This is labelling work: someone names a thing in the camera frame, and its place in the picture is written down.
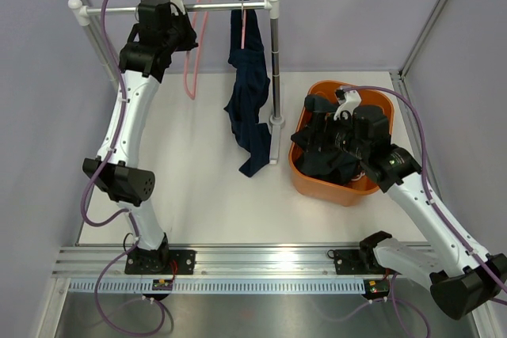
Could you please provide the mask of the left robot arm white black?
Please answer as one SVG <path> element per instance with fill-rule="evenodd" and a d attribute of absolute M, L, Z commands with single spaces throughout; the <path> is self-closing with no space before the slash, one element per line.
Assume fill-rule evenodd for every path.
<path fill-rule="evenodd" d="M 151 102 L 176 51 L 197 46 L 188 15 L 171 0 L 141 0 L 138 21 L 120 50 L 120 84 L 112 117 L 95 158 L 83 172 L 125 215 L 134 239 L 127 251 L 129 275 L 171 273 L 172 253 L 151 202 L 155 174 L 139 167 L 139 150 Z"/>

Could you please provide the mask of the black shorts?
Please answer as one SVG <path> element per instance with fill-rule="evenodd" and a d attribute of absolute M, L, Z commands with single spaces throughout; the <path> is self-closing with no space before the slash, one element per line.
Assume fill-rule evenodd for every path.
<path fill-rule="evenodd" d="M 308 95 L 304 100 L 304 108 L 310 113 L 310 119 L 298 131 L 309 128 L 308 125 L 315 112 L 330 113 L 334 117 L 337 104 L 319 95 Z M 341 186 L 346 185 L 361 173 L 358 160 L 352 155 L 341 151 L 330 153 L 303 152 L 295 165 L 305 176 Z"/>

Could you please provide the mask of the navy blue shorts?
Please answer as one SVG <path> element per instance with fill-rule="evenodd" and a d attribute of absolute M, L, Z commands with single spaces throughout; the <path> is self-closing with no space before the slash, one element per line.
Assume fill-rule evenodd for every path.
<path fill-rule="evenodd" d="M 271 134 L 268 124 L 260 121 L 259 113 L 269 97 L 270 79 L 257 14 L 253 9 L 247 10 L 244 50 L 240 48 L 241 29 L 242 14 L 236 9 L 231 12 L 228 58 L 236 73 L 231 98 L 224 111 L 229 116 L 237 144 L 250 154 L 239 172 L 252 177 L 269 163 Z"/>

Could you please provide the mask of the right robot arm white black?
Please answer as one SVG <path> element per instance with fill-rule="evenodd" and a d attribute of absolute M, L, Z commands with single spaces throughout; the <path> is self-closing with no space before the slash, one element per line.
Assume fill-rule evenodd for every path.
<path fill-rule="evenodd" d="M 353 110 L 335 104 L 307 106 L 307 122 L 291 137 L 302 150 L 299 170 L 331 174 L 345 165 L 366 177 L 411 218 L 436 254 L 431 258 L 380 231 L 360 243 L 367 272 L 389 268 L 428 290 L 454 320 L 494 300 L 506 284 L 506 256 L 492 254 L 458 223 L 435 195 L 423 168 L 391 141 L 390 120 L 377 105 Z"/>

